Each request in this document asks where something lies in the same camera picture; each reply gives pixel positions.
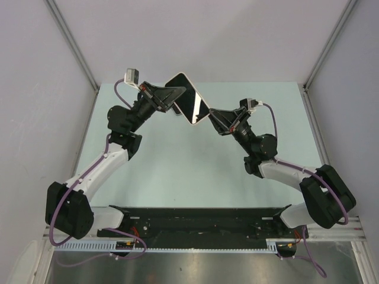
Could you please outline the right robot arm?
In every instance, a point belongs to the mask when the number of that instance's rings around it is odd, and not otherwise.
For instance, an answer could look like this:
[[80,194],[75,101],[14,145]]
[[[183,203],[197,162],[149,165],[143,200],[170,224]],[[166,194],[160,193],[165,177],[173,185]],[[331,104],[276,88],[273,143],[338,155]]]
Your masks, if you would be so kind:
[[296,227],[317,224],[330,229],[347,225],[348,212],[356,199],[334,167],[299,166],[277,157],[278,134],[256,135],[249,118],[258,107],[271,106],[254,99],[243,99],[234,110],[210,109],[209,118],[219,135],[231,135],[246,152],[245,170],[261,179],[270,179],[301,192],[304,202],[280,210],[273,222],[274,233],[288,237]]

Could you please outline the black phone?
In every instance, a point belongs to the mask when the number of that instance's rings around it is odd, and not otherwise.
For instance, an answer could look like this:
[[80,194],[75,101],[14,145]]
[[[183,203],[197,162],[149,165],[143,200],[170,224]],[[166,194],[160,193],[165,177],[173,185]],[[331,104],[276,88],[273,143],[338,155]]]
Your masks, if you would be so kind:
[[186,91],[175,101],[175,106],[191,125],[196,125],[209,116],[208,104],[186,74],[178,73],[165,83],[165,87],[186,88]]

